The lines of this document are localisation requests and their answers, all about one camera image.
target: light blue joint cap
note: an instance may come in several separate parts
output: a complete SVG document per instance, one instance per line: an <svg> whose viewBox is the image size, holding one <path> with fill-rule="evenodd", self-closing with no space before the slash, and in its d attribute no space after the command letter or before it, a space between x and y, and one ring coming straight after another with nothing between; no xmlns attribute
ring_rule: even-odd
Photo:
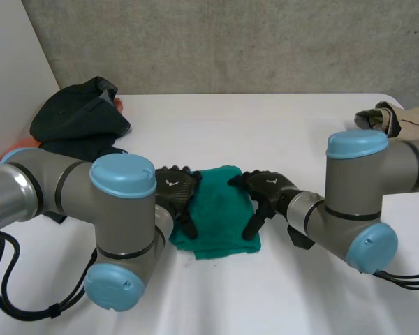
<svg viewBox="0 0 419 335"><path fill-rule="evenodd" d="M376 223L354 239L345 261L363 274L375 274L390 264L396 251L395 231L386 223Z"/></svg>
<svg viewBox="0 0 419 335"><path fill-rule="evenodd" d="M100 263L87 271L84 289L90 300L98 306L124 312L138 303L145 292L145 284L128 269Z"/></svg>
<svg viewBox="0 0 419 335"><path fill-rule="evenodd" d="M90 179L101 191L118 198L144 198L156 188L154 165L133 154L108 154L98 158L91 166Z"/></svg>
<svg viewBox="0 0 419 335"><path fill-rule="evenodd" d="M18 148L18 149L14 149L14 150L12 150L12 151L9 151L2 159L1 159L1 161L0 161L0 164L4 164L4 163L6 163L8 160L9 160L9 158L11 158L12 156L14 156L17 152L21 152L21 151L24 151L24 150L42 150L42 149L39 149L39 148L34 148L34 147L25 147L25 148Z"/></svg>
<svg viewBox="0 0 419 335"><path fill-rule="evenodd" d="M342 131L329 137L326 155L336 159L358 158L382 151L388 145L383 131Z"/></svg>

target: glove logo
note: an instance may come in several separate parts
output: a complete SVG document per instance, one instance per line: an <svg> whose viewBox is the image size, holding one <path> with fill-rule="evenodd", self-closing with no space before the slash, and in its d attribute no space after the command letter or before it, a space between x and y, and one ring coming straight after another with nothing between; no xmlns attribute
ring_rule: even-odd
<svg viewBox="0 0 419 335"><path fill-rule="evenodd" d="M167 179L165 180L165 183L169 186L169 187L171 187L171 186L174 186L174 185L177 185L179 182L178 181L176 181L175 183L171 183L170 181L168 181Z"/></svg>

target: robotic hand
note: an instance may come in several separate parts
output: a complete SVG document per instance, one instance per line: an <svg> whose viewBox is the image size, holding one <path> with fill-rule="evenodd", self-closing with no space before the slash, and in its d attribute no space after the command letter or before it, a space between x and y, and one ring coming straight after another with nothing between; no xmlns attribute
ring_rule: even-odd
<svg viewBox="0 0 419 335"><path fill-rule="evenodd" d="M156 204L169 211L189 239L197 238L198 231L189 215L188 206L202 180L200 172L191 173L187 166L180 170L174 165L170 169L165 166L156 170L155 177Z"/></svg>
<svg viewBox="0 0 419 335"><path fill-rule="evenodd" d="M253 239L266 218L273 218L276 213L280 213L279 209L283 207L286 197L300 192L285 176L270 171L245 172L230 179L228 185L240 187L250 195L252 200L258 202L256 213L250 218L242 232L242 238L246 240ZM287 232L292 242L300 248L309 250L314 245L312 240L291 225L288 225Z"/></svg>

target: gray robot arm segment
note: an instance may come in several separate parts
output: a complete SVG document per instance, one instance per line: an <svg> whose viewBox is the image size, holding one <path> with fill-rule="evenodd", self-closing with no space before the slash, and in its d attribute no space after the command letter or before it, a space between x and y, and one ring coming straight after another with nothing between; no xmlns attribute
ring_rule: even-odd
<svg viewBox="0 0 419 335"><path fill-rule="evenodd" d="M397 250L395 232L381 222L383 195L419 191L419 140L389 143L382 132L348 131L330 137L327 154L325 199L292 191L278 210L299 233L374 274Z"/></svg>
<svg viewBox="0 0 419 335"><path fill-rule="evenodd" d="M15 152L0 165L0 229L45 211L94 224L98 257L84 287L99 306L124 311L144 292L173 221L155 204L153 165L114 155L91 164L40 149ZM120 296L105 293L119 289Z"/></svg>

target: black cable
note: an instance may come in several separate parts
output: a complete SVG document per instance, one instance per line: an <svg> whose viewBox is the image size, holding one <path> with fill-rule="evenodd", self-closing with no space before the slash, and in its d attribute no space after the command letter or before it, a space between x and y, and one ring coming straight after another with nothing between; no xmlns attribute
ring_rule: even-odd
<svg viewBox="0 0 419 335"><path fill-rule="evenodd" d="M375 274L375 277L382 278L385 281L389 281L401 288L405 288L407 290L415 290L419 291L419 281L413 281L413 279L419 279L419 274L414 276L399 276L394 274L389 274L385 271L378 271Z"/></svg>
<svg viewBox="0 0 419 335"><path fill-rule="evenodd" d="M48 309L42 311L22 311L15 307L8 298L8 282L10 275L14 269L14 266L17 263L18 258L20 256L20 246L18 241L14 237L10 236L9 234L6 234L5 232L0 232L0 262L4 254L6 242L13 246L14 254L11 258L8 268L5 271L5 274L3 275L3 280L1 282L0 309L4 313L8 314L12 318L21 321L37 321L46 318L55 318L59 316L62 312L75 305L84 296L84 288L81 288L82 282L84 281L84 278L87 275L87 270L96 261L96 249L92 253L91 259L85 267L85 270L83 271L80 280L76 284L75 288L60 304L51 305Z"/></svg>

